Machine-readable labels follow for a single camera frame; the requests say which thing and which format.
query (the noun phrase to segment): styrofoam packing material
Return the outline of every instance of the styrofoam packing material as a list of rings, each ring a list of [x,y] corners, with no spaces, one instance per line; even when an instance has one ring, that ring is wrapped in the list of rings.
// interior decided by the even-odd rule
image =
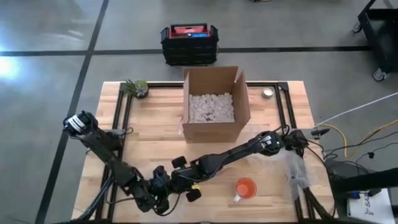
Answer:
[[[233,123],[232,95],[189,95],[189,123]]]

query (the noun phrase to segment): yellow cable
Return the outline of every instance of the yellow cable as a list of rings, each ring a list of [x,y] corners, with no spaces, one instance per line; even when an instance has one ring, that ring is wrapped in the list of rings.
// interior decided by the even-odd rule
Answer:
[[[369,132],[369,133],[362,139],[361,142],[363,142],[366,138],[368,138],[370,135],[372,135],[372,134],[375,133],[376,131],[381,131],[382,129],[384,129],[384,128],[390,126],[390,125],[393,125],[393,124],[395,124],[396,122],[398,122],[398,119],[395,120],[395,121],[392,121],[392,122],[390,122],[390,123],[388,123],[388,124],[385,124],[385,125],[383,125],[383,126],[381,126],[381,127],[376,128],[375,130]],[[354,155],[357,153],[358,149],[359,149],[358,147],[355,147],[353,153],[351,153],[350,155],[347,156],[347,154],[346,154],[347,148],[346,148],[346,149],[344,150],[344,156],[345,156],[345,158],[350,158],[350,157],[354,156]]]
[[[343,142],[344,142],[344,155],[346,155],[347,153],[347,139],[346,136],[344,135],[344,133],[338,129],[336,126],[333,126],[331,124],[319,124],[319,126],[324,126],[324,127],[328,127],[328,128],[333,128],[334,130],[336,130],[337,132],[339,132],[339,134],[341,135],[341,137],[343,138]]]

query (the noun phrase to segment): black cart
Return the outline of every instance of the black cart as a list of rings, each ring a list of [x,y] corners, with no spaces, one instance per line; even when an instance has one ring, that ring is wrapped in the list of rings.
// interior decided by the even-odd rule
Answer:
[[[398,9],[370,9],[375,1],[371,0],[359,14],[353,32],[364,31],[380,66],[373,79],[380,82],[398,69]]]

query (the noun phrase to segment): white cable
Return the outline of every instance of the white cable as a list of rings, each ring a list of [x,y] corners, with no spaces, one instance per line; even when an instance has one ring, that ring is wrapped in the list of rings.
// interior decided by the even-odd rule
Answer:
[[[380,98],[380,99],[378,99],[378,100],[374,100],[374,101],[372,101],[372,102],[370,102],[370,103],[366,103],[366,104],[364,104],[364,105],[362,105],[362,106],[353,108],[353,109],[351,109],[351,110],[342,112],[342,113],[340,113],[340,114],[338,114],[338,115],[336,115],[336,116],[333,116],[333,117],[331,117],[331,118],[329,118],[329,119],[326,119],[326,120],[322,121],[321,123],[318,123],[317,125],[315,125],[315,127],[317,127],[317,126],[319,126],[319,125],[321,125],[321,124],[323,124],[323,123],[326,123],[326,122],[330,121],[331,119],[335,119],[335,118],[337,118],[337,117],[339,117],[339,116],[341,116],[341,115],[343,115],[343,114],[352,112],[352,111],[354,111],[354,110],[360,109],[360,108],[365,107],[365,106],[369,106],[369,105],[371,105],[371,104],[373,104],[373,103],[376,103],[376,102],[378,102],[378,101],[387,99],[388,97],[392,97],[392,96],[395,96],[395,95],[398,95],[398,92],[393,93],[393,94],[388,95],[388,96],[385,96],[385,97],[382,97],[382,98]]]

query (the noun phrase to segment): cardboard box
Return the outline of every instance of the cardboard box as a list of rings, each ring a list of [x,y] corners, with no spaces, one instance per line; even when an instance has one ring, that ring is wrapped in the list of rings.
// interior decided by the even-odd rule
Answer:
[[[184,74],[184,111],[182,127],[187,142],[235,142],[250,119],[248,86],[243,72],[238,67],[186,68]],[[233,97],[235,122],[233,123],[188,123],[189,94],[222,95]]]

